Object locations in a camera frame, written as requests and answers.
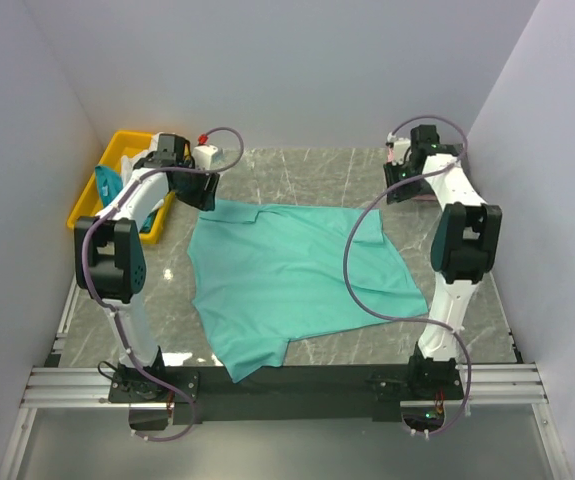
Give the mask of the mint green polo shirt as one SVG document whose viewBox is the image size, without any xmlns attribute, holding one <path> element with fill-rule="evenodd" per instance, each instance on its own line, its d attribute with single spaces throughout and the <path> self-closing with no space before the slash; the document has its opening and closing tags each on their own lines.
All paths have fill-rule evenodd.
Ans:
<svg viewBox="0 0 575 480">
<path fill-rule="evenodd" d="M 281 366 L 293 341 L 428 311 L 378 211 L 219 200 L 187 254 L 193 305 L 234 382 Z"/>
</svg>

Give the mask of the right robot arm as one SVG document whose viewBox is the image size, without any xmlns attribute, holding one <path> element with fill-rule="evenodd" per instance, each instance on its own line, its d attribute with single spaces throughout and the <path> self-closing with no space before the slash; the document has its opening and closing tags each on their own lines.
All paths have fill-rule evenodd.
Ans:
<svg viewBox="0 0 575 480">
<path fill-rule="evenodd" d="M 434 125 L 418 125 L 408 138 L 387 135 L 386 185 L 405 184 L 387 194 L 389 204 L 433 192 L 441 217 L 430 249 L 435 289 L 429 319 L 409 361 L 410 381 L 445 387 L 458 380 L 459 344 L 471 298 L 496 258 L 502 210 L 474 189 L 461 165 L 462 151 L 441 142 Z"/>
</svg>

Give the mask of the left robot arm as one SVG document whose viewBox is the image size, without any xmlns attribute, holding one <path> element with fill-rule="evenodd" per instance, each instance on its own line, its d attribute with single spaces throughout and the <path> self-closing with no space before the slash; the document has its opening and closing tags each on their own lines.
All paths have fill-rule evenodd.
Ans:
<svg viewBox="0 0 575 480">
<path fill-rule="evenodd" d="M 102 308 L 116 337 L 116 381 L 163 382 L 162 350 L 142 298 L 147 265 L 141 230 L 170 196 L 199 210 L 213 209 L 222 155 L 206 134 L 196 143 L 174 133 L 155 134 L 148 148 L 122 165 L 121 185 L 107 205 L 75 222 L 76 282 Z"/>
</svg>

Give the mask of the folded pink t shirt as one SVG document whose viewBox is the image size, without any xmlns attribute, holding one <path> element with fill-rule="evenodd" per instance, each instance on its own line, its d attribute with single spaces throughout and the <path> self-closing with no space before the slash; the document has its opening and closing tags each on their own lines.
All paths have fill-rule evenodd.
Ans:
<svg viewBox="0 0 575 480">
<path fill-rule="evenodd" d="M 406 178 L 420 174 L 420 170 L 413 170 L 410 166 L 410 145 L 408 145 L 405 150 L 402 150 L 402 146 L 392 145 L 392 149 L 389 153 L 390 156 L 383 165 L 387 187 Z M 435 201 L 436 197 L 427 180 L 418 180 L 414 183 L 401 186 L 388 193 L 386 197 L 388 204 L 401 203 L 406 200 Z"/>
</svg>

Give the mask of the folded dark grey t shirt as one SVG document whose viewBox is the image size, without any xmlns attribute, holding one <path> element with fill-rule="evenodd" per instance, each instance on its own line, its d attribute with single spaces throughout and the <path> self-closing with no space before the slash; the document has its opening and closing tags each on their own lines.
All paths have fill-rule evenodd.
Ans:
<svg viewBox="0 0 575 480">
<path fill-rule="evenodd" d="M 431 199 L 435 197 L 435 193 L 427 180 L 419 181 L 417 196 L 424 199 Z"/>
</svg>

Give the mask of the white t shirt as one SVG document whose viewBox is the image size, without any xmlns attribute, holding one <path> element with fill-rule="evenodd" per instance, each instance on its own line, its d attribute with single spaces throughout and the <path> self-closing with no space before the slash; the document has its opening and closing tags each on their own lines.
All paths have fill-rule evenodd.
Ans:
<svg viewBox="0 0 575 480">
<path fill-rule="evenodd" d="M 144 143 L 145 133 L 129 131 L 129 130 L 119 130 L 118 134 L 124 135 L 126 138 L 126 145 L 134 147 L 138 142 Z M 138 160 L 143 159 L 149 152 L 156 151 L 158 148 L 159 137 L 161 132 L 149 135 L 148 146 L 145 147 L 139 153 L 129 156 L 123 154 L 120 159 L 120 177 L 123 183 L 123 188 L 126 188 L 131 180 L 133 171 L 135 169 Z"/>
</svg>

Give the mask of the yellow plastic bin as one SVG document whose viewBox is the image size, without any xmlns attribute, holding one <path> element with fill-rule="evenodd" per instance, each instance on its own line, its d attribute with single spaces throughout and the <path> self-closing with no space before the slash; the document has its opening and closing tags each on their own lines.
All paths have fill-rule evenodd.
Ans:
<svg viewBox="0 0 575 480">
<path fill-rule="evenodd" d="M 152 133 L 119 130 L 114 133 L 98 162 L 99 166 L 109 167 L 116 173 L 121 172 L 121 158 L 123 155 L 133 157 L 152 145 Z M 153 217 L 149 232 L 141 232 L 140 239 L 145 245 L 156 244 L 163 232 L 166 217 L 171 209 L 175 197 L 169 193 L 164 203 Z M 94 216 L 103 208 L 99 197 L 95 174 L 92 173 L 80 197 L 76 201 L 68 219 L 67 227 L 74 229 L 75 222 L 80 216 Z"/>
</svg>

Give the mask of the teal t shirt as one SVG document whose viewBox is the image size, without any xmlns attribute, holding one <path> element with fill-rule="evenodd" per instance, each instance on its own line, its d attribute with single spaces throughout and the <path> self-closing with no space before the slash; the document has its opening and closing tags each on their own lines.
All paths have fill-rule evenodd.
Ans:
<svg viewBox="0 0 575 480">
<path fill-rule="evenodd" d="M 97 165 L 94 169 L 96 189 L 103 207 L 107 207 L 123 189 L 123 183 L 120 172 L 114 169 Z M 163 206 L 164 202 L 159 201 L 147 216 L 140 229 L 141 233 L 149 233 L 156 218 L 157 211 Z"/>
</svg>

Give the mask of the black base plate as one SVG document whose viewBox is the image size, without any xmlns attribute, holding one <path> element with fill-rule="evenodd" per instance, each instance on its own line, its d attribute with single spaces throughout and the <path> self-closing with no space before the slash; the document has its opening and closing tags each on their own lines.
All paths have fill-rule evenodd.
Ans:
<svg viewBox="0 0 575 480">
<path fill-rule="evenodd" d="M 168 367 L 168 389 L 121 367 L 110 382 L 108 401 L 145 409 L 159 404 L 174 424 L 204 421 L 278 421 L 368 418 L 400 422 L 406 402 L 461 401 L 469 380 L 454 363 L 436 372 L 389 365 L 263 367 L 240 382 L 215 366 Z"/>
</svg>

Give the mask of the aluminium frame rail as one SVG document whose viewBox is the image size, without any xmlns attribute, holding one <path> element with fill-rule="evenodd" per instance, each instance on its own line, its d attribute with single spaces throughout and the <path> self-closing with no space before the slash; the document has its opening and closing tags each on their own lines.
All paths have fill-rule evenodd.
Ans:
<svg viewBox="0 0 575 480">
<path fill-rule="evenodd" d="M 495 281 L 463 333 L 474 361 L 468 413 L 426 441 L 363 420 L 212 423 L 186 440 L 127 432 L 95 362 L 113 358 L 107 321 L 72 288 L 54 356 L 33 369 L 2 465 L 6 479 L 567 479 L 571 470 L 535 365 L 514 352 Z"/>
</svg>

